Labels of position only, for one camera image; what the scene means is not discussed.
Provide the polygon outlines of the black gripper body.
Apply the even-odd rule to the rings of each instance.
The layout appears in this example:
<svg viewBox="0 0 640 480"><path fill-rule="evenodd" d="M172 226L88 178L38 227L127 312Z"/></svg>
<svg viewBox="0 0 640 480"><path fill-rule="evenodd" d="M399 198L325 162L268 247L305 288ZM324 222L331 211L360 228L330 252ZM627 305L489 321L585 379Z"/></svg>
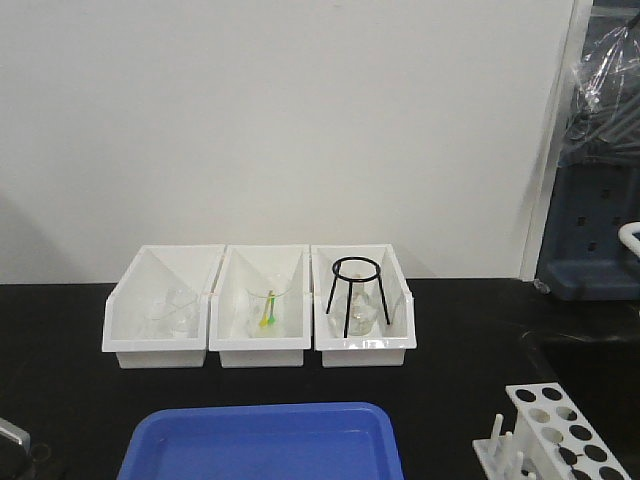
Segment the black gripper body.
<svg viewBox="0 0 640 480"><path fill-rule="evenodd" d="M1 478L17 480L66 479L68 465L52 447L1 419Z"/></svg>

